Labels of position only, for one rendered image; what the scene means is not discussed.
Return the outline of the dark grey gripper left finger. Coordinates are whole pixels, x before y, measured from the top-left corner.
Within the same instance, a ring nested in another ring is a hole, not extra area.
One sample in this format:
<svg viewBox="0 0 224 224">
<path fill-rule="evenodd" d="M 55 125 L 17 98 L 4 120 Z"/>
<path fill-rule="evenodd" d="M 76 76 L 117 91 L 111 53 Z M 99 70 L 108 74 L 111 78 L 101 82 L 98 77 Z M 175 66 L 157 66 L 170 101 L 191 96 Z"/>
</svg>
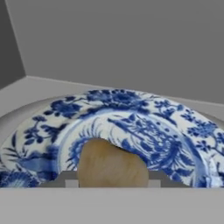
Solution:
<svg viewBox="0 0 224 224">
<path fill-rule="evenodd" d="M 55 180 L 40 185 L 48 188 L 78 188 L 79 181 L 75 171 L 63 171 Z"/>
</svg>

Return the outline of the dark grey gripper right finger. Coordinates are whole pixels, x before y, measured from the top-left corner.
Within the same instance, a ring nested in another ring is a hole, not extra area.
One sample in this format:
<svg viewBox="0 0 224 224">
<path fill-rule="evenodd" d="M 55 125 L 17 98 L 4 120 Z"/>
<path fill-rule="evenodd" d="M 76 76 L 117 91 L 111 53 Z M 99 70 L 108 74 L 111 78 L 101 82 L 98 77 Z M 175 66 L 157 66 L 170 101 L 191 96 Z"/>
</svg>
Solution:
<svg viewBox="0 0 224 224">
<path fill-rule="evenodd" d="M 180 188 L 185 187 L 185 185 L 180 182 L 170 180 L 163 171 L 149 171 L 148 187 Z"/>
</svg>

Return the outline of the blue and white patterned plate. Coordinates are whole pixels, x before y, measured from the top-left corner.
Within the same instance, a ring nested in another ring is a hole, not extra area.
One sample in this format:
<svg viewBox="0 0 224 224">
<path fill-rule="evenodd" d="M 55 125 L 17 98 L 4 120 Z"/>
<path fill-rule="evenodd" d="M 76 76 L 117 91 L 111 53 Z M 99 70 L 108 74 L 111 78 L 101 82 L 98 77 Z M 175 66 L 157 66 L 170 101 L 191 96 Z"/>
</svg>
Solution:
<svg viewBox="0 0 224 224">
<path fill-rule="evenodd" d="M 40 186 L 76 171 L 92 138 L 187 186 L 224 187 L 224 129 L 181 103 L 126 89 L 63 96 L 26 118 L 0 145 L 0 187 Z"/>
</svg>

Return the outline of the tan garlic bulb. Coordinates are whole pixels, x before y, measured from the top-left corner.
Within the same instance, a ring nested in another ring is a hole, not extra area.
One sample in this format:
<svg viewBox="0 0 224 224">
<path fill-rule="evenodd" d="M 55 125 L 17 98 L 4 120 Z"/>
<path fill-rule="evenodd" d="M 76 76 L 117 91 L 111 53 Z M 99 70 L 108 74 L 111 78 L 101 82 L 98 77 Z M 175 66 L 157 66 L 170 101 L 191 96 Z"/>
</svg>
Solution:
<svg viewBox="0 0 224 224">
<path fill-rule="evenodd" d="M 147 187 L 149 171 L 138 156 L 103 139 L 87 141 L 78 163 L 79 187 Z"/>
</svg>

